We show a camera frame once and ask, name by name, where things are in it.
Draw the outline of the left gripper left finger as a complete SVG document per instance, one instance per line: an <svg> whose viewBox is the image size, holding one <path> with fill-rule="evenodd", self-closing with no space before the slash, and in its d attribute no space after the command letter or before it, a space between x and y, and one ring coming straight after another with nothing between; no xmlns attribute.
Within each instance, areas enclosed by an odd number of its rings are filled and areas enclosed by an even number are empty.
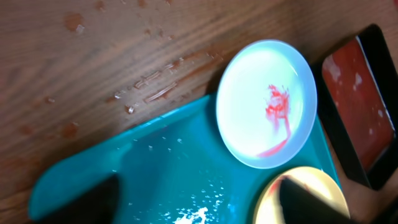
<svg viewBox="0 0 398 224"><path fill-rule="evenodd" d="M112 175L77 199L34 221L36 224L112 223L120 199L120 180Z"/></svg>

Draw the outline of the light blue plate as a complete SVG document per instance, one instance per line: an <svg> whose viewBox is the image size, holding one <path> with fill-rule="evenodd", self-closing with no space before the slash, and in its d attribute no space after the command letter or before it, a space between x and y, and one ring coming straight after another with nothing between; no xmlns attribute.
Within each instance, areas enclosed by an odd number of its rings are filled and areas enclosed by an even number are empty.
<svg viewBox="0 0 398 224"><path fill-rule="evenodd" d="M303 55L281 40L259 40L226 67L216 94L216 121L237 160L271 169L303 148L317 106L315 79Z"/></svg>

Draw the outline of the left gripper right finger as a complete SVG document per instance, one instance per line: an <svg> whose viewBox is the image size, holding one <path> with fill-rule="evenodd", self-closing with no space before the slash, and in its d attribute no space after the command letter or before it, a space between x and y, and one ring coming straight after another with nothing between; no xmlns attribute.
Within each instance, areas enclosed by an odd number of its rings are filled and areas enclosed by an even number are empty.
<svg viewBox="0 0 398 224"><path fill-rule="evenodd" d="M317 196L284 177L279 187L279 202L286 224L357 224Z"/></svg>

